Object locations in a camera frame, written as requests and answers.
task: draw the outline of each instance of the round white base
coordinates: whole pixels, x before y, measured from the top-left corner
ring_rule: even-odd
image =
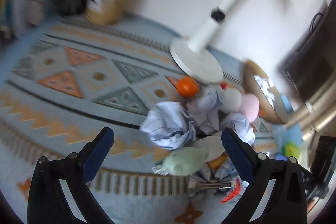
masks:
[[[179,67],[190,77],[203,84],[219,83],[223,80],[223,71],[213,55],[204,49],[193,52],[183,38],[174,39],[170,53]]]

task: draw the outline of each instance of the brown dot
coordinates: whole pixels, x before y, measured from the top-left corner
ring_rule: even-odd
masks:
[[[46,58],[43,63],[46,65],[51,65],[52,63],[54,63],[55,60],[53,60],[52,58]]]
[[[163,90],[160,90],[160,89],[155,89],[154,94],[159,98],[163,98],[166,95],[165,92]]]
[[[101,72],[95,72],[93,74],[93,79],[97,81],[104,81],[106,79],[106,75]]]

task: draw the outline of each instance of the orange ball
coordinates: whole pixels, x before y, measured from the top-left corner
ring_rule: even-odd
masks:
[[[185,76],[179,80],[176,89],[182,97],[188,98],[194,97],[200,87],[198,86],[198,83],[195,81],[195,79],[189,76]]]

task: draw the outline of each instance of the screw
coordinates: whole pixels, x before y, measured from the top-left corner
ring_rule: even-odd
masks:
[[[294,158],[294,157],[289,157],[289,161],[292,162],[292,163],[296,163],[296,158]]]
[[[44,163],[46,160],[46,157],[45,156],[42,156],[38,159],[38,162],[41,164],[41,163]]]
[[[71,160],[74,160],[75,158],[77,158],[77,153],[76,152],[71,152],[69,155],[68,155],[68,158],[71,159]]]
[[[258,158],[260,158],[261,160],[265,160],[267,156],[264,153],[259,153]]]

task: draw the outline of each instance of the green plush toy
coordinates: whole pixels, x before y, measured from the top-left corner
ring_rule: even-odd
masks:
[[[183,147],[171,152],[153,171],[161,175],[188,176],[201,168],[207,156],[208,151],[204,148]]]
[[[289,142],[282,147],[282,152],[286,157],[295,157],[296,159],[300,156],[300,149],[293,142]]]

